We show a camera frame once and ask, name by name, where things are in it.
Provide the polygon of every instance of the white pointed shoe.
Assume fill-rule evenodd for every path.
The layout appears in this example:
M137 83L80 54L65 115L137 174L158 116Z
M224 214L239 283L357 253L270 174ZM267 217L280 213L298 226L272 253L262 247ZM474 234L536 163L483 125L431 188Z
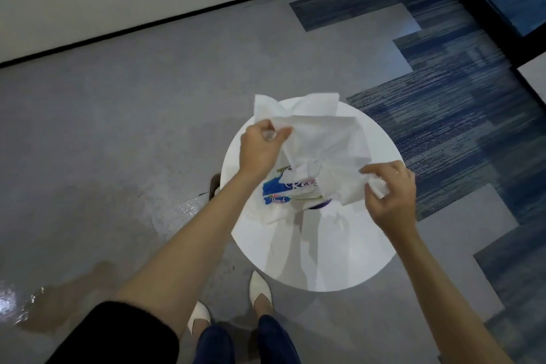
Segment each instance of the white pointed shoe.
M195 308L193 309L192 316L189 317L189 321L188 321L189 333L192 336L193 336L193 322L196 319L204 319L208 321L208 323L210 324L210 314L208 313L208 309L199 301L197 301L197 303L195 304Z
M260 275L257 271L252 272L252 277L250 278L250 285L249 285L249 297L250 297L250 304L252 305L252 308L254 308L254 303L256 302L256 298L263 293L267 299L269 299L269 302L271 302L271 306L273 306L273 299L271 297L271 289L269 289L268 283L265 281L264 278L262 278L262 275Z

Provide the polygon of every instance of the person's left hand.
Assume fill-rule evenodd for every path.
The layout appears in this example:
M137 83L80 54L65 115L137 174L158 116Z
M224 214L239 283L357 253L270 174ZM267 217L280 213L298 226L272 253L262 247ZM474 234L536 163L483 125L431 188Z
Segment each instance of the person's left hand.
M292 133L292 128L286 127L278 130L273 140L266 140L263 132L274 129L270 120L262 120L249 126L241 136L239 171L257 183L273 169L282 144Z

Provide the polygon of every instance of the hand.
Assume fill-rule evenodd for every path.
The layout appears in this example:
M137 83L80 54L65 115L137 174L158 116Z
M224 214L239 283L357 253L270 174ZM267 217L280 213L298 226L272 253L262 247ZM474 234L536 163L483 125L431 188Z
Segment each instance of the hand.
M386 181L389 194L379 199L366 184L366 208L389 239L407 237L415 228L415 173L402 161L369 164L361 173L374 173Z
M275 130L270 120L258 121L249 126L241 136L239 172L248 174L256 183L262 181L273 169L281 146L292 133L291 127L277 131L277 136L266 140L263 132Z

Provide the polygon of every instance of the person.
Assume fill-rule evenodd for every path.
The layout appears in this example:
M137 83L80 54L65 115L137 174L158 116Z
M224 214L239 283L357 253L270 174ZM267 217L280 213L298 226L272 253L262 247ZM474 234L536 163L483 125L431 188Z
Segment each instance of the person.
M238 173L114 295L96 306L48 362L176 362L179 338L188 325L198 340L196 364L234 363L233 342L210 324L198 297L220 261L231 230L252 191L273 168L290 128L265 140L269 120L241 137ZM443 359L455 363L511 363L419 237L415 220L415 174L401 161L365 166L388 184L378 199L365 187L375 223L396 249ZM290 337L274 318L269 286L252 273L249 298L258 317L262 363L299 363Z

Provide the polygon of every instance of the shoe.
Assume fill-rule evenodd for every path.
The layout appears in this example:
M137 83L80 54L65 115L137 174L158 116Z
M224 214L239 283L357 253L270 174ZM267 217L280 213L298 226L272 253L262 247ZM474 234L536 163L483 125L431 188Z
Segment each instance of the shoe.
M268 283L265 281L264 278L262 278L262 275L260 275L257 271L252 272L252 277L250 278L250 285L249 285L249 297L250 297L250 304L252 305L252 308L254 308L254 303L256 302L256 298L263 293L267 299L269 299L269 302L271 302L271 306L273 306L273 299L271 297L271 289L269 289Z
M193 336L193 322L196 319L204 319L208 321L208 323L210 324L210 314L208 313L208 309L199 301L197 301L197 303L195 304L195 308L193 309L192 316L189 317L189 321L188 321L189 333L192 336Z
M208 188L208 201L210 202L212 198L218 193L220 189L220 173L215 174L210 179L210 186Z

